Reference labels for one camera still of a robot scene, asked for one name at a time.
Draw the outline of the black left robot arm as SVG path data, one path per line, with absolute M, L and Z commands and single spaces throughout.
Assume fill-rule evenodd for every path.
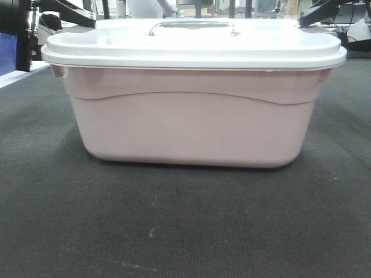
M 30 70 L 31 53 L 37 48 L 37 12 L 57 12 L 64 21 L 95 27 L 96 16 L 69 1 L 1 1 L 1 33 L 16 37 L 18 71 Z

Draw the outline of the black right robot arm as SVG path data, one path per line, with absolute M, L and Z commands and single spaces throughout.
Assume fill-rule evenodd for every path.
M 299 14 L 298 22 L 306 28 L 315 23 L 354 24 L 364 18 L 370 19 L 370 1 L 316 1 Z

